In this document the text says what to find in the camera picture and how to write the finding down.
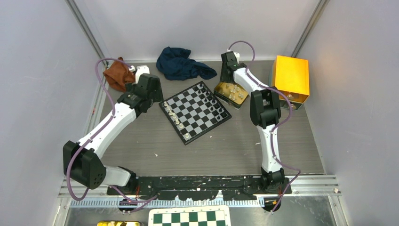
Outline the dark blue cloth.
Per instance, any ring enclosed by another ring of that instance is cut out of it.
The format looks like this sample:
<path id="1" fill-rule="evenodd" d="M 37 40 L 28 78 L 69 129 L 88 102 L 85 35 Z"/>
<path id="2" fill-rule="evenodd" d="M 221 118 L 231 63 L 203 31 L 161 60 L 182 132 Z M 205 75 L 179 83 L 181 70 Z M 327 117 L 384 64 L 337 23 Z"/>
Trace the dark blue cloth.
<path id="1" fill-rule="evenodd" d="M 156 67 L 170 81 L 184 81 L 197 77 L 209 80 L 217 76 L 213 68 L 190 59 L 190 54 L 189 49 L 166 47 L 158 57 Z"/>

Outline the yellow drawer box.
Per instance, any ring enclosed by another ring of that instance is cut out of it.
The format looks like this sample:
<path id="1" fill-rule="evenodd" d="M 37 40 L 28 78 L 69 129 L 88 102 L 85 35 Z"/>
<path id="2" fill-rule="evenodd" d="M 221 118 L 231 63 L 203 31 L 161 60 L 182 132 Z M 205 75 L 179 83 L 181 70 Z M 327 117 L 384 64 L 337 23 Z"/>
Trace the yellow drawer box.
<path id="1" fill-rule="evenodd" d="M 293 110 L 301 108 L 310 95 L 309 61 L 277 55 L 269 75 L 269 86 L 276 87 L 290 101 L 280 96 L 280 106 Z"/>

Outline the gold object bottom edge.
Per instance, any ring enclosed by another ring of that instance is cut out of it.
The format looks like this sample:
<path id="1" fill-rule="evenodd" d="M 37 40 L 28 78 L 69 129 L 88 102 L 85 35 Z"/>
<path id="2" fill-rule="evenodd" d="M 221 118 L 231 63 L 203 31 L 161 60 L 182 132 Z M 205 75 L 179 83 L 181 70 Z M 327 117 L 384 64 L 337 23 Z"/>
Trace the gold object bottom edge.
<path id="1" fill-rule="evenodd" d="M 138 221 L 100 221 L 97 226 L 142 226 Z"/>

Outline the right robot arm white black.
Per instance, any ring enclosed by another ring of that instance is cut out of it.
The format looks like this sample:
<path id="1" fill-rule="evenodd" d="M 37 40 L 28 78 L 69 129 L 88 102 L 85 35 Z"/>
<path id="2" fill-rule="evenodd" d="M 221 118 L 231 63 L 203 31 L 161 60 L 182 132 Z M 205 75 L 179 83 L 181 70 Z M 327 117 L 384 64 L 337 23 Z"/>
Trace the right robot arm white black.
<path id="1" fill-rule="evenodd" d="M 221 54 L 220 81 L 237 83 L 250 95 L 250 119 L 261 139 L 262 166 L 261 189 L 273 193 L 284 182 L 285 174 L 279 159 L 276 126 L 281 118 L 279 95 L 275 87 L 268 87 L 258 80 L 237 54 L 229 51 Z"/>

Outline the black white chessboard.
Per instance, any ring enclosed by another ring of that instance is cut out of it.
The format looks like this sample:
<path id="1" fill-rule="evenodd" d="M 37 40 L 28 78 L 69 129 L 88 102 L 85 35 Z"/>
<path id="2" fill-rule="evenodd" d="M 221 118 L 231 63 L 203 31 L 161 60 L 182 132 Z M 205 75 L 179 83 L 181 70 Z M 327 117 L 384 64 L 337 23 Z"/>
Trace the black white chessboard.
<path id="1" fill-rule="evenodd" d="M 164 102 L 168 103 L 173 115 L 177 116 L 183 128 L 176 125 Z M 184 145 L 191 143 L 220 126 L 231 118 L 231 114 L 211 92 L 207 85 L 200 81 L 189 88 L 161 101 L 159 106 Z"/>

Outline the gold tin tray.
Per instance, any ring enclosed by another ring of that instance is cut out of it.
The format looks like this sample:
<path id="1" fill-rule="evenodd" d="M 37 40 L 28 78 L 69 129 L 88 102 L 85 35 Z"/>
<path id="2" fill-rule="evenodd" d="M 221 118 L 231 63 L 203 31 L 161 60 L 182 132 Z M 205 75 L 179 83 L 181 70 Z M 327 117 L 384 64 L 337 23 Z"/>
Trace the gold tin tray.
<path id="1" fill-rule="evenodd" d="M 227 82 L 218 83 L 214 88 L 214 95 L 237 110 L 249 97 L 249 94 L 239 84 Z"/>

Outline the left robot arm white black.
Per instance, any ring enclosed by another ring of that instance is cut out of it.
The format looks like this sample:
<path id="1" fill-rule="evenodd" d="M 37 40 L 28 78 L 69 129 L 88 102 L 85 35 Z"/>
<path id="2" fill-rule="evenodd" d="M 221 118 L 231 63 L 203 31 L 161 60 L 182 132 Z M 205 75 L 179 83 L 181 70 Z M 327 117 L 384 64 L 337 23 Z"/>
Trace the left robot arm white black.
<path id="1" fill-rule="evenodd" d="M 92 190 L 108 185 L 118 186 L 125 194 L 134 193 L 136 174 L 124 167 L 105 166 L 101 158 L 127 125 L 162 100 L 160 79 L 155 75 L 144 73 L 137 83 L 128 84 L 103 121 L 79 141 L 63 146 L 64 174 Z"/>

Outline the green white checkered board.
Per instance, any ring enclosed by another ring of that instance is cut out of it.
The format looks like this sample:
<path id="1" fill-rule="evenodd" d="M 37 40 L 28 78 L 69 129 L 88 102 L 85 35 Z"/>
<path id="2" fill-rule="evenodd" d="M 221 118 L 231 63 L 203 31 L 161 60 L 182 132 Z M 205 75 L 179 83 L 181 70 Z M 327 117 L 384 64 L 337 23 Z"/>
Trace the green white checkered board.
<path id="1" fill-rule="evenodd" d="M 149 226 L 230 226 L 230 209 L 226 205 L 153 209 Z"/>

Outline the orange brown cloth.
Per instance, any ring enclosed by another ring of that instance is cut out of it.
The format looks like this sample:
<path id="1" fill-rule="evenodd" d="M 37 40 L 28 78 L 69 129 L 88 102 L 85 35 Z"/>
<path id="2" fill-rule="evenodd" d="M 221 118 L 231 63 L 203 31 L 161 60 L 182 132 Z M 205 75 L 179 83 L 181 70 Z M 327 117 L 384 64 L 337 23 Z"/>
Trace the orange brown cloth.
<path id="1" fill-rule="evenodd" d="M 109 86 L 117 91 L 126 92 L 125 85 L 136 81 L 135 74 L 131 72 L 127 65 L 114 61 L 112 65 L 103 72 Z"/>

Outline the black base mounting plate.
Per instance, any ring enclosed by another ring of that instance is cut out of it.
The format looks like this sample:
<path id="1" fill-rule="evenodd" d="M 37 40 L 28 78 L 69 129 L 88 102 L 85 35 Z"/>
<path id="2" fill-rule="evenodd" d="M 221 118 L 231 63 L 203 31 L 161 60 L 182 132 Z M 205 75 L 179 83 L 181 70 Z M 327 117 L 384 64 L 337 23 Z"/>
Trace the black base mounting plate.
<path id="1" fill-rule="evenodd" d="M 108 195 L 124 195 L 147 200 L 156 197 L 158 200 L 171 201 L 178 198 L 181 201 L 214 200 L 218 193 L 225 201 L 255 200 L 257 195 L 280 195 L 283 191 L 290 194 L 289 179 L 274 185 L 265 185 L 263 176 L 175 176 L 175 177 L 138 177 L 132 185 L 109 187 Z"/>

